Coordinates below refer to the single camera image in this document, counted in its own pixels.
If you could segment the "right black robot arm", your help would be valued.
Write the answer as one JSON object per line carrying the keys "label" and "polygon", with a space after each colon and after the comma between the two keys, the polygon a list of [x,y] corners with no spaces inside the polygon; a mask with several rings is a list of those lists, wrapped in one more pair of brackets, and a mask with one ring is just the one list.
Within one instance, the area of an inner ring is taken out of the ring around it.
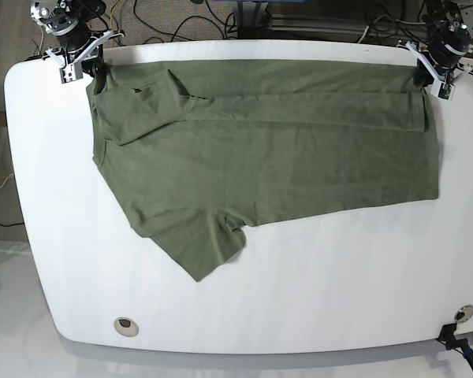
{"label": "right black robot arm", "polygon": [[58,66],[63,84],[81,80],[84,75],[100,80],[106,76],[103,45],[123,36],[103,19],[103,1],[33,1],[30,16],[47,34],[56,38],[59,47],[40,54]]}

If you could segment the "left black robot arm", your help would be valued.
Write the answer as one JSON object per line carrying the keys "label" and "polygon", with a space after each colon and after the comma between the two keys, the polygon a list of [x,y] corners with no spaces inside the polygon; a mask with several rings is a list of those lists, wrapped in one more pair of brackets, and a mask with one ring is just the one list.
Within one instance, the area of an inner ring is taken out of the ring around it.
{"label": "left black robot arm", "polygon": [[424,1],[418,14],[423,37],[404,30],[402,46],[417,59],[414,83],[434,86],[439,98],[447,99],[455,83],[473,68],[461,59],[473,53],[473,1]]}

